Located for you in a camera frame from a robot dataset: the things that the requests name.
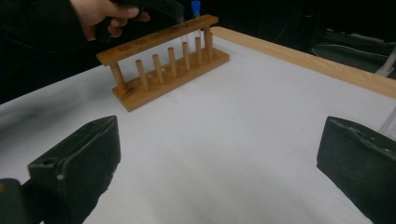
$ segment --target wooden table edge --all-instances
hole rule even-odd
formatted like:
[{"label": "wooden table edge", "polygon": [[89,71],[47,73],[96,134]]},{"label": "wooden table edge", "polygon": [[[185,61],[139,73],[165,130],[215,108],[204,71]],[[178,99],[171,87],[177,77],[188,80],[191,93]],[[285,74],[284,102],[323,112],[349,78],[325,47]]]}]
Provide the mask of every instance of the wooden table edge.
[{"label": "wooden table edge", "polygon": [[211,27],[210,30],[213,35],[231,41],[235,44],[257,50],[283,61],[294,63],[323,75],[334,77],[347,83],[362,87],[366,90],[375,91],[396,99],[396,80],[394,79],[381,77],[351,66],[335,63],[330,60],[319,58],[295,49],[286,48],[250,35],[244,35],[227,28],[215,26]]}]

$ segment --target test tube rack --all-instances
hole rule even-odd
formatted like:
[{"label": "test tube rack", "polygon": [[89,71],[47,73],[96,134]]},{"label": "test tube rack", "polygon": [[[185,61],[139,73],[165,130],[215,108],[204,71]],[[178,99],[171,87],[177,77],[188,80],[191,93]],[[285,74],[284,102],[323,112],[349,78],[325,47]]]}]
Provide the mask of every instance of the test tube rack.
[{"label": "test tube rack", "polygon": [[[219,21],[217,17],[203,15],[199,20],[185,21],[159,32],[140,37],[134,41],[119,45],[113,49],[100,52],[97,59],[104,66],[110,66],[117,86],[113,93],[125,109],[131,112],[139,106],[166,94],[169,91],[207,73],[208,71],[230,61],[230,55],[213,47],[213,35],[210,26]],[[152,59],[155,69],[145,72],[142,60],[135,60],[138,77],[125,81],[120,70],[119,61],[154,48],[163,43],[193,32],[204,33],[204,47],[201,47],[201,37],[195,37],[195,52],[189,52],[189,44],[182,42],[183,56],[175,59],[175,51],[168,48],[169,63],[161,65],[158,54]]]}]

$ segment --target white table surface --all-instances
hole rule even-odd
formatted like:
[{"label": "white table surface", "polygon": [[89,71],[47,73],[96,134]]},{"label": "white table surface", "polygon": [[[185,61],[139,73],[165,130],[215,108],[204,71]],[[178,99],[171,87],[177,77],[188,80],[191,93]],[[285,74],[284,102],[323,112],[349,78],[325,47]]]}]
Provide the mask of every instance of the white table surface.
[{"label": "white table surface", "polygon": [[[121,163],[85,223],[371,223],[316,167],[328,116],[378,130],[394,99],[215,38],[231,60],[128,113],[99,66],[0,105],[0,178],[85,123],[116,115]],[[152,68],[161,45],[134,60]]]}]

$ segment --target hand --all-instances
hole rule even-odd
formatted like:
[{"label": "hand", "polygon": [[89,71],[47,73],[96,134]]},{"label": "hand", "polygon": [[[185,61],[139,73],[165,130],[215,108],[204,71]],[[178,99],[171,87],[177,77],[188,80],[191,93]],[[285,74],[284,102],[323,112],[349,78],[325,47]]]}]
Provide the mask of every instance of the hand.
[{"label": "hand", "polygon": [[[112,37],[118,37],[122,34],[121,28],[127,24],[128,19],[139,13],[138,7],[120,7],[109,0],[70,0],[70,3],[76,11],[82,31],[89,41],[95,39],[95,26],[105,17],[112,17],[107,30]],[[149,21],[149,19],[149,14],[143,12],[140,20]]]}]

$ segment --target wooden rack support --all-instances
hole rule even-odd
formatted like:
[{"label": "wooden rack support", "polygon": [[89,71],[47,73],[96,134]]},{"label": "wooden rack support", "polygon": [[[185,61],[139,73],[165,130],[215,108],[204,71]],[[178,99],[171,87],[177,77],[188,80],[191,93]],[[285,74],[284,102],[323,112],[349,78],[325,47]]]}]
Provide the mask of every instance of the wooden rack support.
[{"label": "wooden rack support", "polygon": [[[132,111],[167,92],[207,73],[230,61],[230,55],[213,47],[210,26],[219,21],[217,17],[204,15],[199,21],[186,21],[186,26],[175,25],[151,35],[108,49],[96,55],[104,66],[110,66],[117,86],[113,93],[127,111]],[[204,47],[201,37],[195,37],[195,52],[190,53],[187,42],[183,42],[183,57],[176,59],[174,48],[168,49],[169,64],[161,65],[158,54],[152,55],[155,69],[145,72],[140,59],[135,61],[139,77],[125,82],[119,61],[154,48],[177,37],[194,31],[204,31]]]}]

